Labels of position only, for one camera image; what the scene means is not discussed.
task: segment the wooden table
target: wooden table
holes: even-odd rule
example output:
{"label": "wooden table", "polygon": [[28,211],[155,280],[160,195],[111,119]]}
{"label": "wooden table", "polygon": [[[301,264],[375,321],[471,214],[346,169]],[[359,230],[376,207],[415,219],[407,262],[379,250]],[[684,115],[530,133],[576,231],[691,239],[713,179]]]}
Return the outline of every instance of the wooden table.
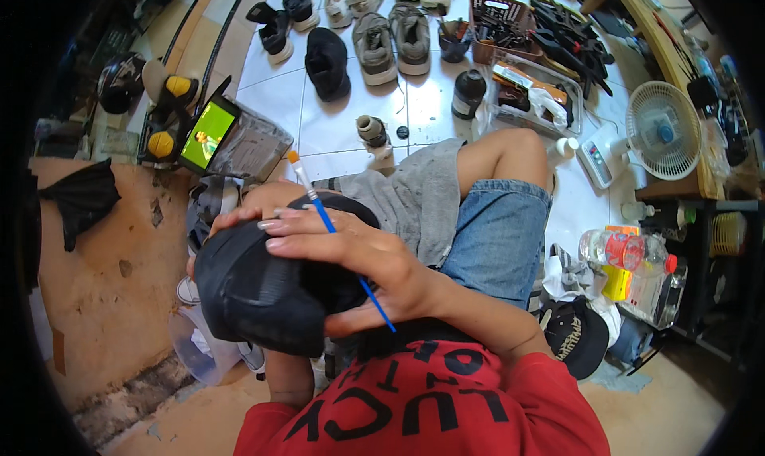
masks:
{"label": "wooden table", "polygon": [[[582,14],[589,14],[597,9],[606,0],[585,0],[582,3],[580,12]],[[666,32],[656,22],[656,12],[659,18],[664,22],[665,26],[669,29],[669,32],[675,38],[675,41],[680,45],[682,49],[692,56],[690,49],[685,45],[683,40],[683,33],[675,26],[675,21],[667,13],[665,9],[656,11],[650,0],[619,0],[624,4],[626,10],[630,13],[633,20],[637,24],[637,29],[634,35],[642,34],[645,41],[648,43],[656,61],[659,63],[664,74],[664,79],[678,87],[686,95],[688,91],[686,86],[688,85],[689,78],[683,72],[686,68],[683,59],[675,50],[673,42],[669,39]],[[641,189],[636,194],[638,197],[664,197],[675,195],[689,195],[697,193],[699,196],[708,198],[723,200],[724,193],[722,188],[722,182],[717,182],[714,176],[707,168],[707,164],[702,160],[698,163],[698,166],[692,174],[680,181],[661,181],[653,183],[647,186],[645,189]]]}

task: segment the blue paint brush handle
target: blue paint brush handle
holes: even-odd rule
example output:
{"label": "blue paint brush handle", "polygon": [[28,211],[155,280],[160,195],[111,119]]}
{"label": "blue paint brush handle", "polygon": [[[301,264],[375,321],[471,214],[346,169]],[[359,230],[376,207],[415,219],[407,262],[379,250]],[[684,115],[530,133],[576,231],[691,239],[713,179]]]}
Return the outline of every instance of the blue paint brush handle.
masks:
{"label": "blue paint brush handle", "polygon": [[[327,214],[327,211],[324,209],[324,205],[321,203],[321,200],[317,197],[315,199],[311,199],[311,203],[313,203],[314,207],[316,207],[316,211],[319,213],[321,220],[324,222],[324,226],[327,227],[327,231],[329,231],[330,233],[337,233],[337,230],[335,230],[334,225],[332,225],[332,220],[330,220],[330,216]],[[383,307],[380,306],[379,302],[377,301],[377,298],[375,298],[375,294],[372,293],[372,289],[369,288],[367,281],[364,280],[364,278],[359,274],[356,274],[356,277],[359,279],[361,288],[364,289],[369,299],[372,300],[372,303],[374,303],[375,307],[377,307],[377,310],[382,315],[382,318],[385,320],[386,324],[388,325],[388,328],[390,328],[390,330],[393,333],[396,333],[396,328],[393,327],[393,323],[391,323],[390,319],[385,314]]]}

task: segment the hand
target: hand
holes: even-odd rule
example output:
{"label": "hand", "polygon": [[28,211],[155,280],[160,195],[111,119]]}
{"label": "hand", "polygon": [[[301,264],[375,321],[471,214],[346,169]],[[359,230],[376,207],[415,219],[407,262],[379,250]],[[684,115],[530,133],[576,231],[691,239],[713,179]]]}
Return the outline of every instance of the hand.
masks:
{"label": "hand", "polygon": [[[374,229],[357,216],[328,209],[337,233],[328,233],[315,210],[279,209],[280,219],[263,220],[273,237],[266,248],[273,256],[337,263],[372,279],[375,296],[394,323],[432,316],[437,307],[435,284],[443,275],[420,263],[404,241]],[[327,317],[328,336],[348,336],[385,324],[371,300]]]}
{"label": "hand", "polygon": [[[245,209],[237,207],[229,213],[221,213],[215,217],[215,220],[213,220],[213,226],[210,228],[210,234],[207,236],[207,239],[215,235],[219,230],[233,227],[241,220],[254,220],[260,218],[263,218],[263,210],[259,208]],[[194,280],[195,261],[196,256],[191,256],[186,261],[186,273],[192,280]]]}

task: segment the red bottle cap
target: red bottle cap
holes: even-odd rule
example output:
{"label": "red bottle cap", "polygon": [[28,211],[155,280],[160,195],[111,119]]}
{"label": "red bottle cap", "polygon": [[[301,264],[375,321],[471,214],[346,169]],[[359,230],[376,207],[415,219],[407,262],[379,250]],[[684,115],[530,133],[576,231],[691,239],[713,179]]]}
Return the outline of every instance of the red bottle cap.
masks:
{"label": "red bottle cap", "polygon": [[667,273],[675,273],[675,269],[677,269],[677,257],[670,253],[664,262],[664,270]]}

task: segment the electric fan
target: electric fan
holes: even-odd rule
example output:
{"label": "electric fan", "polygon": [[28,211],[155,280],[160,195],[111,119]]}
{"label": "electric fan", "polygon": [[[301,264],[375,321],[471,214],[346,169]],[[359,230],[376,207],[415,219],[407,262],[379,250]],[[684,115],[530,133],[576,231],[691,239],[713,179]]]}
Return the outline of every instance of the electric fan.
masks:
{"label": "electric fan", "polygon": [[626,138],[602,127],[579,147],[579,158],[601,189],[623,171],[632,151],[654,176],[665,181],[687,177],[701,157],[702,126],[696,110],[680,89],[649,81],[632,93],[626,109]]}

